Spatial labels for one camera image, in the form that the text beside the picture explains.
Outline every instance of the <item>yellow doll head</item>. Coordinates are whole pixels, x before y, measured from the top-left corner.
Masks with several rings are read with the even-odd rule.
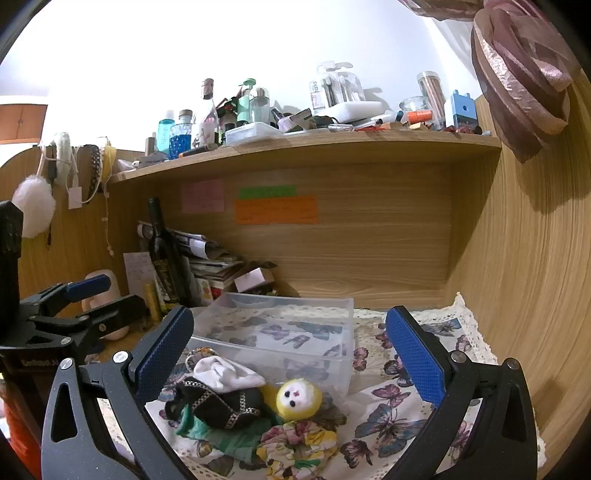
[[[277,392],[277,413],[286,422],[310,418],[321,403],[322,392],[303,378],[289,380]]]

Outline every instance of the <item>pink sticky note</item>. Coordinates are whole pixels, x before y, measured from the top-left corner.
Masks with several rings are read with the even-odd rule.
[[[181,185],[183,213],[210,213],[225,211],[223,180],[204,180]]]

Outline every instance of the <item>hanging tag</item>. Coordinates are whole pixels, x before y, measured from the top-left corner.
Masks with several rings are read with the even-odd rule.
[[[68,208],[70,210],[82,207],[82,187],[68,189]]]

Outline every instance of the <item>storage organizer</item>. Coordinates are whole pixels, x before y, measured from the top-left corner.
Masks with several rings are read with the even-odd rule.
[[[306,378],[344,397],[353,362],[353,299],[225,293],[195,318],[187,347],[213,348],[269,383]]]

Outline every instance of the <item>pink box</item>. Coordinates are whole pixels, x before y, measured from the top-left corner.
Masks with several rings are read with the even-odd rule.
[[[236,284],[236,289],[242,293],[261,285],[273,283],[274,281],[275,279],[273,278],[271,270],[259,267],[248,273],[245,273],[244,275],[241,275],[236,280],[234,280],[234,283]]]

